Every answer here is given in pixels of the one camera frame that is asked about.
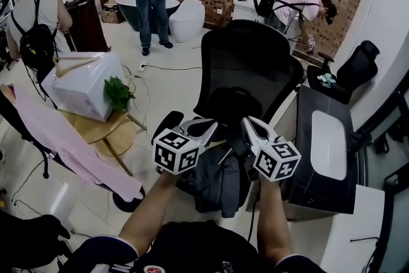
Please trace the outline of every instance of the black shirt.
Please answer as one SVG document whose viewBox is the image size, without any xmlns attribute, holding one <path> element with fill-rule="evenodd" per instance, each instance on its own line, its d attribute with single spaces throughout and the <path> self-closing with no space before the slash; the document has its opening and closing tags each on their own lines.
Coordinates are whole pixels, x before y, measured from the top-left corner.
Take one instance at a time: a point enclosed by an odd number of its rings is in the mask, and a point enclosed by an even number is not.
<svg viewBox="0 0 409 273">
<path fill-rule="evenodd" d="M 297 254 L 271 267 L 243 237 L 214 222 L 167 224 L 162 227 L 151 251 L 140 258 L 125 240 L 109 236 L 91 238 L 59 271 L 72 272 L 324 273 L 311 260 Z"/>
</svg>

